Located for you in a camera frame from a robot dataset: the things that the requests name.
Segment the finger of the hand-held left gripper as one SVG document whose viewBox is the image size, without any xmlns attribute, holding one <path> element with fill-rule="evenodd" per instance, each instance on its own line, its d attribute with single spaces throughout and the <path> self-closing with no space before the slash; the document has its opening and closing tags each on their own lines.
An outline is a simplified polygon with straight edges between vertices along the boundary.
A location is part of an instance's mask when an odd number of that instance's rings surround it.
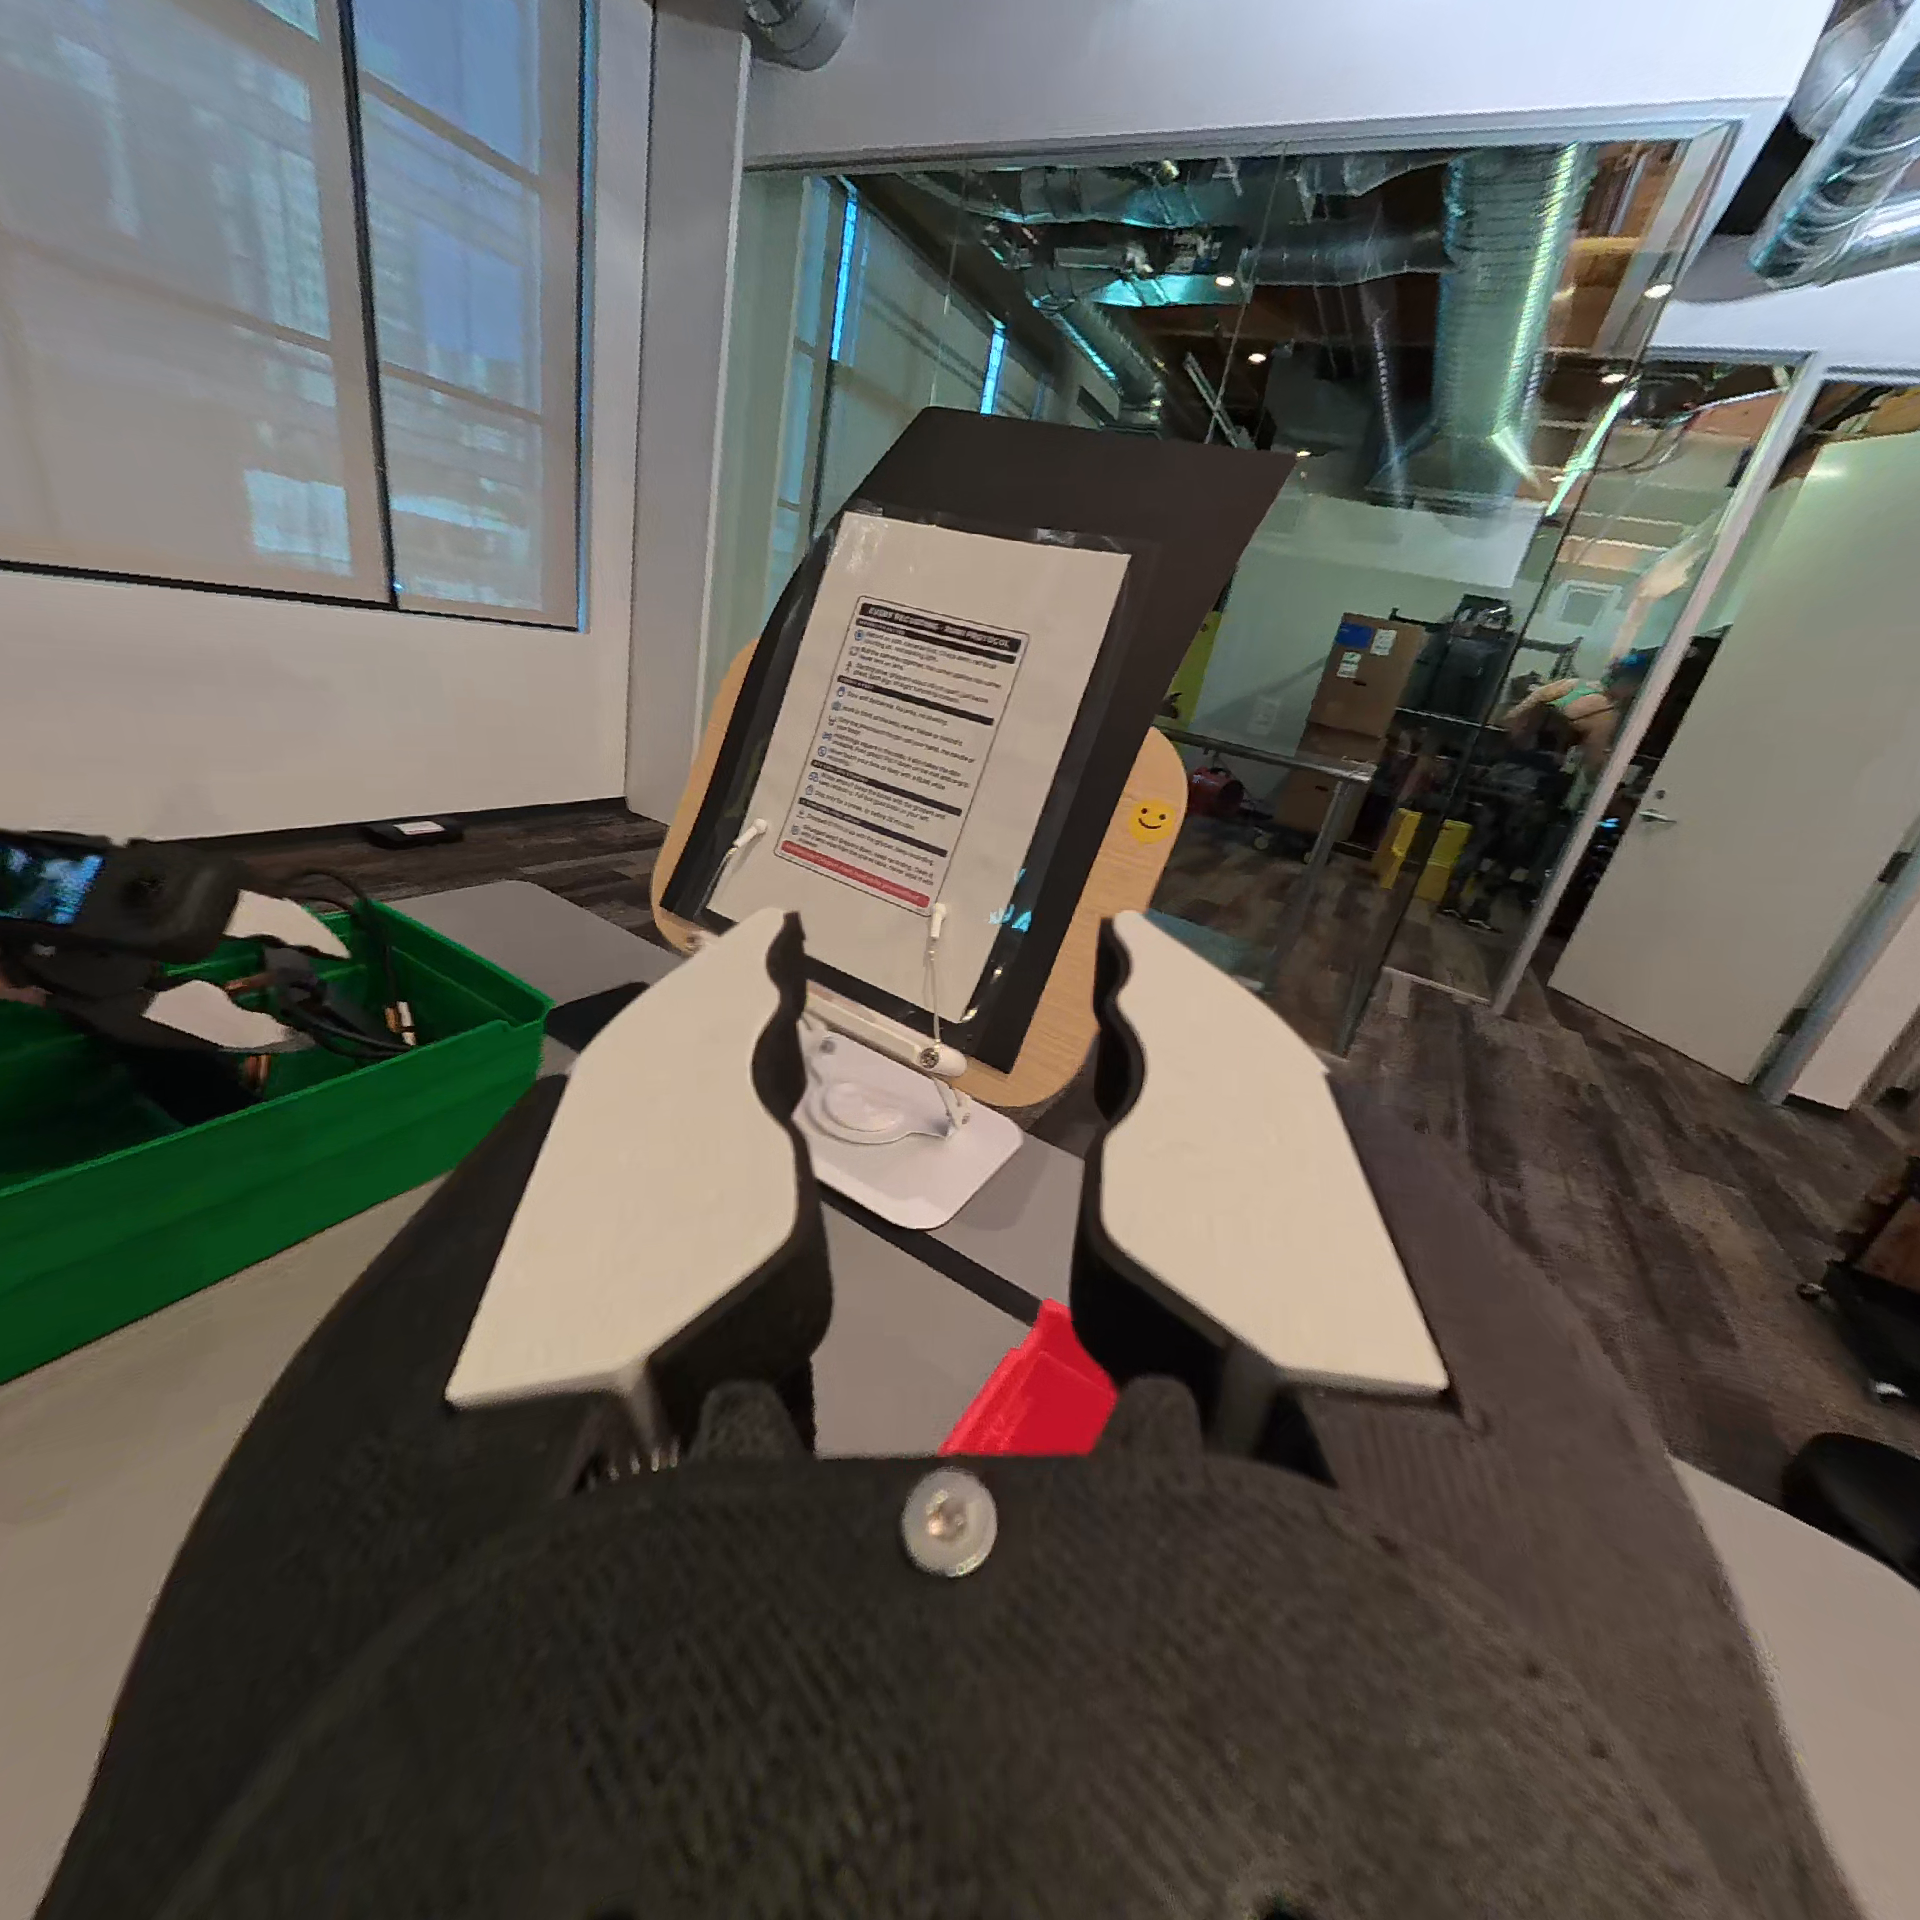
<svg viewBox="0 0 1920 1920">
<path fill-rule="evenodd" d="M 227 943 L 273 944 L 324 959 L 353 959 L 349 946 L 300 900 L 239 892 L 225 924 Z"/>
<path fill-rule="evenodd" d="M 274 1016 L 257 1012 L 213 980 L 182 980 L 148 999 L 143 1026 L 221 1053 L 283 1053 L 305 1049 L 305 1034 Z"/>
</svg>

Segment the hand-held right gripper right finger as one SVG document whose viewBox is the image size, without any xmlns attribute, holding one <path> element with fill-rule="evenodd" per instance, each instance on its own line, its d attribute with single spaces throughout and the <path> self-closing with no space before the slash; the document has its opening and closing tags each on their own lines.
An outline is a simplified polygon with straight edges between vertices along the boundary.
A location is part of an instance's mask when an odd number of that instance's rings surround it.
<svg viewBox="0 0 1920 1920">
<path fill-rule="evenodd" d="M 1438 1402 L 1449 1372 L 1315 1049 L 1135 911 L 1094 953 L 1094 1107 L 1077 1336 L 1117 1384 Z"/>
</svg>

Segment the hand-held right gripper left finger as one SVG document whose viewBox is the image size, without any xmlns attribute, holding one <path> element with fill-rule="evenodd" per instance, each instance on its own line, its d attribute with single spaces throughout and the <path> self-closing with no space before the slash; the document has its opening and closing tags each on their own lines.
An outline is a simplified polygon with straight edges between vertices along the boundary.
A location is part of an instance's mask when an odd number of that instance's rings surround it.
<svg viewBox="0 0 1920 1920">
<path fill-rule="evenodd" d="M 446 1400 L 613 1396 L 695 1420 L 793 1386 L 829 1331 L 810 1149 L 798 914 L 764 907 L 580 1051 L 519 1191 Z"/>
</svg>

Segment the green plastic bin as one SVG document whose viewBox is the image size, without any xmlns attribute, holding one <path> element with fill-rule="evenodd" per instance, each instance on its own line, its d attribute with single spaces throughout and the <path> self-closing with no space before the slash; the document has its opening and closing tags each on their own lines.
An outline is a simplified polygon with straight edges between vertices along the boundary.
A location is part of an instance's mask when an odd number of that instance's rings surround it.
<svg viewBox="0 0 1920 1920">
<path fill-rule="evenodd" d="M 554 999 L 391 906 L 372 914 L 420 1044 L 279 1057 L 258 1099 L 195 1124 L 118 1048 L 5 1005 L 5 1380 L 439 1180 L 534 1083 Z"/>
</svg>

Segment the red plastic bin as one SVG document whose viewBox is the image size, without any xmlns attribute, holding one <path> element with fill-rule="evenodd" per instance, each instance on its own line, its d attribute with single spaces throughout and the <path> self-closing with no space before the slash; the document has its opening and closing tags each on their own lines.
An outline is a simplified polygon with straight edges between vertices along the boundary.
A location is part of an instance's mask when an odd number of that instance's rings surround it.
<svg viewBox="0 0 1920 1920">
<path fill-rule="evenodd" d="M 1117 1396 L 1074 1333 L 1068 1306 L 1046 1300 L 949 1432 L 940 1457 L 1085 1457 Z"/>
</svg>

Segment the yellow floor sign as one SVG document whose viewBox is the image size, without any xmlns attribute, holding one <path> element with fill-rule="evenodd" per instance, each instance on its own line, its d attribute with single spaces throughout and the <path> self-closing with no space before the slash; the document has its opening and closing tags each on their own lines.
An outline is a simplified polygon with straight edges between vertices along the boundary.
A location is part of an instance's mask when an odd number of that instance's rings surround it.
<svg viewBox="0 0 1920 1920">
<path fill-rule="evenodd" d="M 1391 813 L 1389 825 L 1383 829 L 1381 843 L 1371 859 L 1371 875 L 1375 887 L 1391 889 L 1399 884 L 1401 867 L 1418 840 L 1421 820 L 1427 817 L 1415 808 L 1397 808 Z M 1419 875 L 1419 884 L 1415 887 L 1412 896 L 1438 907 L 1452 884 L 1453 868 L 1468 849 L 1471 837 L 1471 823 L 1461 818 L 1445 818 L 1438 828 L 1438 835 L 1431 842 L 1428 858 L 1423 872 Z"/>
</svg>

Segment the cardboard box with blue label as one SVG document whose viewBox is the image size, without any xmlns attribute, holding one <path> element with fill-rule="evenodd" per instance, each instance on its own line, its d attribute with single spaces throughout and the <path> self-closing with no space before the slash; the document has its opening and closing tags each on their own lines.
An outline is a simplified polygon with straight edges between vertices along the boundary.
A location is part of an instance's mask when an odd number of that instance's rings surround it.
<svg viewBox="0 0 1920 1920">
<path fill-rule="evenodd" d="M 1343 613 L 1334 624 L 1308 725 L 1381 740 L 1404 706 L 1427 642 L 1428 628 L 1418 620 Z"/>
</svg>

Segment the white door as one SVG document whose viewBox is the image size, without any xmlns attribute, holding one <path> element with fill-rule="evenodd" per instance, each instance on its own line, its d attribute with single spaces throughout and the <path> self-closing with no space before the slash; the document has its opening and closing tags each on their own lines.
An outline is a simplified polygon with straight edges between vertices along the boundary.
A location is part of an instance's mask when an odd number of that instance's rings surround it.
<svg viewBox="0 0 1920 1920">
<path fill-rule="evenodd" d="M 1917 437 L 1827 447 L 1743 570 L 1553 993 L 1737 1083 L 1917 808 Z"/>
</svg>

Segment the window with roller shade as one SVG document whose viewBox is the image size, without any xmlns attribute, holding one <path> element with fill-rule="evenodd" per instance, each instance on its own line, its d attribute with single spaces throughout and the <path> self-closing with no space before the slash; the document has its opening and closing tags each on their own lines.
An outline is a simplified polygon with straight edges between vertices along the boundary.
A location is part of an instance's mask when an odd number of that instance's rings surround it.
<svg viewBox="0 0 1920 1920">
<path fill-rule="evenodd" d="M 5 567 L 573 628 L 571 2 L 5 2 Z"/>
</svg>

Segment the black office chair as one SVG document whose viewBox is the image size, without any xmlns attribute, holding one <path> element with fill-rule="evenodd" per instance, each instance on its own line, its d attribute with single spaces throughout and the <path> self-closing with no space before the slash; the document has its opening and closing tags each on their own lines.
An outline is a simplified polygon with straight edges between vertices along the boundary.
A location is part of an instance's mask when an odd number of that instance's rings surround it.
<svg viewBox="0 0 1920 1920">
<path fill-rule="evenodd" d="M 1793 1517 L 1866 1553 L 1917 1587 L 1917 1457 L 1857 1434 L 1823 1432 L 1782 1467 Z"/>
</svg>

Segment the white instruction sheet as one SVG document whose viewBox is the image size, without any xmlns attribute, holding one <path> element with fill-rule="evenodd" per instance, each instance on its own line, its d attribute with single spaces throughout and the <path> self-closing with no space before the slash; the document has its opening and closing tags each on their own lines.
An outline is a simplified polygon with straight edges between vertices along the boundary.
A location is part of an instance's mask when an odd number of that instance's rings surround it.
<svg viewBox="0 0 1920 1920">
<path fill-rule="evenodd" d="M 1004 906 L 1130 567 L 843 516 L 758 769 L 769 851 L 922 922 Z"/>
</svg>

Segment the round metal air duct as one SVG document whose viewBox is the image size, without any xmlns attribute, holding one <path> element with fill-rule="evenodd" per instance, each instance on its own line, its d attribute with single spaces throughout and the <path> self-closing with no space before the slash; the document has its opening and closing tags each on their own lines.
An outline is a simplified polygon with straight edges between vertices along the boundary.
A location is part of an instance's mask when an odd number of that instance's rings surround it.
<svg viewBox="0 0 1920 1920">
<path fill-rule="evenodd" d="M 855 12 L 858 2 L 746 2 L 743 26 L 756 60 L 810 73 L 845 45 Z"/>
</svg>

